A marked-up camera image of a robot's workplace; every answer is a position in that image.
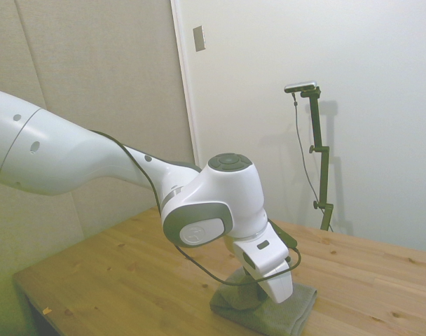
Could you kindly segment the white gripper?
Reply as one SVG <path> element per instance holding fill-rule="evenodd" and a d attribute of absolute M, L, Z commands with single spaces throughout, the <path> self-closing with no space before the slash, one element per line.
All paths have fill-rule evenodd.
<path fill-rule="evenodd" d="M 281 303 L 292 295 L 293 283 L 286 261 L 289 250 L 270 223 L 254 236 L 234 239 L 232 247 L 235 256 L 246 270 L 242 279 L 243 286 L 253 284 L 254 280 L 275 275 L 256 285 L 258 301 L 266 301 L 268 295 L 274 302 Z"/>

